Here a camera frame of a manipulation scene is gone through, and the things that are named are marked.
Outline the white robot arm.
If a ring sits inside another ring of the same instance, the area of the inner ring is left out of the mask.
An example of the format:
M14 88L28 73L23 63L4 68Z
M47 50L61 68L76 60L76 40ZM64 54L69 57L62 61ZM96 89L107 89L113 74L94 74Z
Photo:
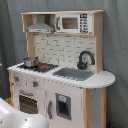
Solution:
M0 128L49 128L49 123L43 115L21 112L0 98Z

